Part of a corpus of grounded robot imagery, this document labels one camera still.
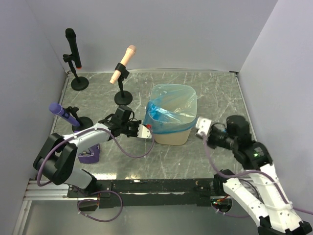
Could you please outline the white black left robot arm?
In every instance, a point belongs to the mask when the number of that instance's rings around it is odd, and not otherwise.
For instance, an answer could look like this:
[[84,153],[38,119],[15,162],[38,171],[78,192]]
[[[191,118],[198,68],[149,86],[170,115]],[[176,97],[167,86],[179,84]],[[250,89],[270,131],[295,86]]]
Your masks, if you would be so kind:
[[121,134],[127,137],[151,138],[151,131],[142,121],[131,119],[131,108],[121,105],[95,125],[70,135],[57,133],[49,135],[33,167],[37,170],[37,184],[45,176],[55,185],[68,184],[79,188],[86,197],[93,196],[97,189],[97,179],[89,172],[75,168],[76,158],[84,150],[98,143],[115,140]]

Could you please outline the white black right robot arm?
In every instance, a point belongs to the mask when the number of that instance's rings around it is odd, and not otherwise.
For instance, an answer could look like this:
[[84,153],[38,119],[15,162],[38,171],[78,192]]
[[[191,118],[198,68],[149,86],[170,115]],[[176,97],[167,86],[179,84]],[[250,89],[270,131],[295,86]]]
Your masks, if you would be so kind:
[[198,133],[202,135],[207,155],[209,148],[221,147],[232,151],[242,165],[244,171],[239,174],[213,166],[219,178],[213,188],[219,195],[230,195],[247,212],[258,234],[307,235],[313,231],[287,198],[267,148],[253,140],[249,123],[243,116],[229,116],[223,129],[204,119]]

